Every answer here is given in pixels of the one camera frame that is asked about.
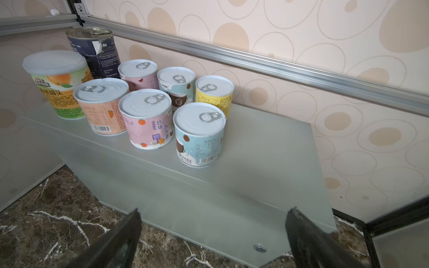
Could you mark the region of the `light blue label can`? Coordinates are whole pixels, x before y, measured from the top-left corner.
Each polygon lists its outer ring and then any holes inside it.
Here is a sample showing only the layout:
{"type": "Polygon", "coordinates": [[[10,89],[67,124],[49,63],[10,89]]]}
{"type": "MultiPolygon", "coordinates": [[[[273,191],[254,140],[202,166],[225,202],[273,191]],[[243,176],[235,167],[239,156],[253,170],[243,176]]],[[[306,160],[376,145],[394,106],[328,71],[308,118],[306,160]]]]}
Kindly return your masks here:
{"type": "Polygon", "coordinates": [[[194,102],[196,75],[185,67],[168,67],[157,73],[160,90],[166,92],[172,100],[175,112],[185,104],[194,102]]]}

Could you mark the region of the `teal bear label can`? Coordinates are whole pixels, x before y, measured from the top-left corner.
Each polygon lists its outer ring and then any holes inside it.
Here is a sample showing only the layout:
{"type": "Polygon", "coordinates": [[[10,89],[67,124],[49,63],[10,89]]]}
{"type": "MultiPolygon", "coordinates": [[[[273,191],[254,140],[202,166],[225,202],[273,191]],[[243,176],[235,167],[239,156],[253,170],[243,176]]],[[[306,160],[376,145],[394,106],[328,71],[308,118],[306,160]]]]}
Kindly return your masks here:
{"type": "Polygon", "coordinates": [[[194,102],[173,115],[176,152],[181,162],[194,168],[209,166],[219,159],[227,119],[216,106],[194,102]]]}

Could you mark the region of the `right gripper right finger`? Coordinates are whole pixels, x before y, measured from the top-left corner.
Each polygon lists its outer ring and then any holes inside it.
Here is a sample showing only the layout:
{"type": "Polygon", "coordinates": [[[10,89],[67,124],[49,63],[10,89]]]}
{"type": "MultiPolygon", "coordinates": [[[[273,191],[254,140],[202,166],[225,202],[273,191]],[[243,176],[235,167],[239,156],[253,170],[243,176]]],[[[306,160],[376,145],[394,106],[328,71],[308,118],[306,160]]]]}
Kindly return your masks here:
{"type": "Polygon", "coordinates": [[[292,208],[288,212],[285,228],[297,268],[362,268],[364,266],[297,208],[292,208]]]}

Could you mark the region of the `back horizontal aluminium rail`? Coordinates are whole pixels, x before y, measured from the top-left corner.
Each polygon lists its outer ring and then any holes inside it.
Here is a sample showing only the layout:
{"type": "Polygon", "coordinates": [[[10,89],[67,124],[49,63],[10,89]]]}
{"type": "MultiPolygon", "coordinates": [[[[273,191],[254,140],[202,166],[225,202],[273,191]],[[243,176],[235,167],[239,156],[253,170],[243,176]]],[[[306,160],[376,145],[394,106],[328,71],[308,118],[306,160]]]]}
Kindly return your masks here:
{"type": "Polygon", "coordinates": [[[93,16],[83,16],[82,20],[86,26],[105,27],[112,30],[114,35],[122,38],[253,71],[270,77],[288,80],[304,86],[315,87],[320,90],[420,116],[427,117],[429,115],[429,96],[423,93],[385,86],[346,75],[158,33],[93,16]]]}

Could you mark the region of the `round cabinet door lock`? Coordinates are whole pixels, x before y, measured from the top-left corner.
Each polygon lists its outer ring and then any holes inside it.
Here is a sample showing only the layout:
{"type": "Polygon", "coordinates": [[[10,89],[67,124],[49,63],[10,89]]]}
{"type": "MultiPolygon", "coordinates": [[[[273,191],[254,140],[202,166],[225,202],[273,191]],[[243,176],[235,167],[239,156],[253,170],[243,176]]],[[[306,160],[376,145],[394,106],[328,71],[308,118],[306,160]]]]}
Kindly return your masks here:
{"type": "Polygon", "coordinates": [[[267,249],[265,247],[263,247],[262,245],[254,245],[253,246],[254,250],[260,253],[266,253],[267,249]]]}

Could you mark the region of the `dark blue tin can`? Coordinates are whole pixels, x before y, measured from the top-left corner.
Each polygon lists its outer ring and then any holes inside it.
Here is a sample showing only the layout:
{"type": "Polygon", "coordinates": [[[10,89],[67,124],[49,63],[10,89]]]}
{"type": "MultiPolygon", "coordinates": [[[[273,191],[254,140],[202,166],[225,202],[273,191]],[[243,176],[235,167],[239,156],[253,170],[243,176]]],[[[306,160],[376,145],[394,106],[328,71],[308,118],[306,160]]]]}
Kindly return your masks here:
{"type": "Polygon", "coordinates": [[[66,36],[72,49],[86,59],[93,78],[121,78],[121,62],[111,30],[78,27],[66,31],[66,36]]]}

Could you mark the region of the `black corner post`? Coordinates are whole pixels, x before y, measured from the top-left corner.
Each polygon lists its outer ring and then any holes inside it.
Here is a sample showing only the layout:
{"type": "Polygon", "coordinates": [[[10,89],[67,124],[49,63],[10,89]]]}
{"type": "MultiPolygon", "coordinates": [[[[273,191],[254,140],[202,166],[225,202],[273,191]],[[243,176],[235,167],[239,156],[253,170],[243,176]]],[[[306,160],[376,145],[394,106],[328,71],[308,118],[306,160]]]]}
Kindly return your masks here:
{"type": "Polygon", "coordinates": [[[379,268],[381,265],[378,256],[376,255],[373,238],[427,220],[429,218],[429,197],[425,196],[413,203],[394,210],[393,212],[384,214],[368,223],[336,209],[332,209],[332,212],[334,216],[338,218],[355,223],[358,229],[363,231],[363,237],[368,249],[371,265],[374,268],[379,268]]]}
{"type": "Polygon", "coordinates": [[[83,27],[85,17],[88,15],[86,6],[82,0],[66,0],[71,13],[77,16],[77,21],[83,27]]]}

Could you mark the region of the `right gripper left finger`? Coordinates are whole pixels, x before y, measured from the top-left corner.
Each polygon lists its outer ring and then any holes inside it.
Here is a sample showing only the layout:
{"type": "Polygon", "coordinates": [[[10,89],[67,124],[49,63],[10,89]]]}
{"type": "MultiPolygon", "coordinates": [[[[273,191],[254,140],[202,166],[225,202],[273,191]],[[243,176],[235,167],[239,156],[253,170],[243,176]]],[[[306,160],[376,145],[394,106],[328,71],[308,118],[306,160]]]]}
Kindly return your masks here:
{"type": "Polygon", "coordinates": [[[71,261],[68,268],[130,268],[142,230],[137,209],[71,261]]]}

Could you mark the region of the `right black corner post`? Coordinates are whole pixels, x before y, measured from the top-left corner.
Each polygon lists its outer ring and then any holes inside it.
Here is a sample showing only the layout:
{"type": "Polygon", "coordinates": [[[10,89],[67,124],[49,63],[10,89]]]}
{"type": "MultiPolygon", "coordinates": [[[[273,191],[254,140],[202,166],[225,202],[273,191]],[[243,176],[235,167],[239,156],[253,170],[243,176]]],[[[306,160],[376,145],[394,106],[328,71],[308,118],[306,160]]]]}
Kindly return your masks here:
{"type": "Polygon", "coordinates": [[[427,220],[429,218],[429,197],[425,196],[413,203],[394,210],[393,212],[384,214],[368,223],[336,209],[332,209],[332,212],[334,216],[338,218],[355,223],[358,229],[363,231],[363,237],[368,249],[371,265],[374,268],[379,268],[381,265],[378,256],[376,255],[373,238],[427,220]]]}

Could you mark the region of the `orange peach label can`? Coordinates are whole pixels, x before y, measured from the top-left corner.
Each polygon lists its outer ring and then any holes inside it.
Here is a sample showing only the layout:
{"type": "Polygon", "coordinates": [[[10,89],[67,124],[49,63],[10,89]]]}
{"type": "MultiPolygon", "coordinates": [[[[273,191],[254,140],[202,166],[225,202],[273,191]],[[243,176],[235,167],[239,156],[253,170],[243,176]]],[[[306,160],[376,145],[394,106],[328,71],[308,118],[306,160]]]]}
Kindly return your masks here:
{"type": "Polygon", "coordinates": [[[81,84],[73,96],[94,133],[115,136],[126,131],[118,104],[128,93],[129,86],[124,80],[102,78],[81,84]]]}

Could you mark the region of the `pink label can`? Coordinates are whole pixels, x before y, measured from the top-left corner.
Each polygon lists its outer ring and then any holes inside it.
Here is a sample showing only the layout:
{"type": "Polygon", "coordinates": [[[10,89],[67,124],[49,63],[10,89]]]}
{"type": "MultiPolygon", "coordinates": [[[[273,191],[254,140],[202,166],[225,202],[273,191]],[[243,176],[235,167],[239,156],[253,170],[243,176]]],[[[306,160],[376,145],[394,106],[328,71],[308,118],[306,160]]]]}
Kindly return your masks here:
{"type": "Polygon", "coordinates": [[[141,150],[155,150],[174,136],[172,99],[157,89],[140,89],[123,96],[118,104],[130,142],[141,150]]]}

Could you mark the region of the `green orange plastic-lid can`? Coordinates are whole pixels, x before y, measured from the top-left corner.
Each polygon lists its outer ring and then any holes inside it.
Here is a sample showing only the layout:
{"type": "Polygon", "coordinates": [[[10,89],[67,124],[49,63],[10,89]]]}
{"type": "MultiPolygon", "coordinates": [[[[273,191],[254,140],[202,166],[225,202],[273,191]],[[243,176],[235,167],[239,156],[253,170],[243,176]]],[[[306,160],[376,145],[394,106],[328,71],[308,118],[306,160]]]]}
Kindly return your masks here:
{"type": "Polygon", "coordinates": [[[85,118],[73,95],[78,86],[93,79],[82,55],[69,50],[42,51],[24,58],[22,66],[58,117],[69,120],[85,118]]]}

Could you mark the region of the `pink white small can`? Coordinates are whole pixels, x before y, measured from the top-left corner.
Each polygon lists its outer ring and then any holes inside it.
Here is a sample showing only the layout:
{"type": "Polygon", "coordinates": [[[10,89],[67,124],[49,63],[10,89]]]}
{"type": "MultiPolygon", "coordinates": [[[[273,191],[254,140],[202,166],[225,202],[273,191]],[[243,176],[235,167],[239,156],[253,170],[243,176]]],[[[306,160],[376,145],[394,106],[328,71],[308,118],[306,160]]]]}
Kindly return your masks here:
{"type": "Polygon", "coordinates": [[[153,61],[129,60],[119,65],[118,72],[131,92],[139,89],[159,89],[158,66],[153,61]]]}

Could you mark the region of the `yellow label can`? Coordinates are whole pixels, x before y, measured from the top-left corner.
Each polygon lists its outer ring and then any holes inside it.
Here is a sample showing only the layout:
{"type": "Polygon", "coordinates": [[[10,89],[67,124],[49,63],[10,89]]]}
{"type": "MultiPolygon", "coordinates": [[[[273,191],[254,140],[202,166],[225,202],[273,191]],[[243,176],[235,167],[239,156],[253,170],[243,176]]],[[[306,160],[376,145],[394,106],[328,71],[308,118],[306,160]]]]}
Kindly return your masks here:
{"type": "Polygon", "coordinates": [[[196,102],[208,103],[219,108],[229,118],[234,84],[221,76],[207,75],[196,80],[196,102]]]}

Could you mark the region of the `left black corner post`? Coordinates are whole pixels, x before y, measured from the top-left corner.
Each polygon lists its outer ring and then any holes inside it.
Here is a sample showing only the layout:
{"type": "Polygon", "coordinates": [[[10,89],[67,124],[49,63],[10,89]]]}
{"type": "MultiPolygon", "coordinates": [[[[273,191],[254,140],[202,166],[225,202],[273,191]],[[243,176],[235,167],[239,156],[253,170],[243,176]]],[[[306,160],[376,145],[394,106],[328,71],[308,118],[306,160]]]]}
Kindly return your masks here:
{"type": "Polygon", "coordinates": [[[83,27],[85,17],[88,15],[86,6],[82,0],[66,0],[71,13],[77,16],[77,21],[83,27]]]}

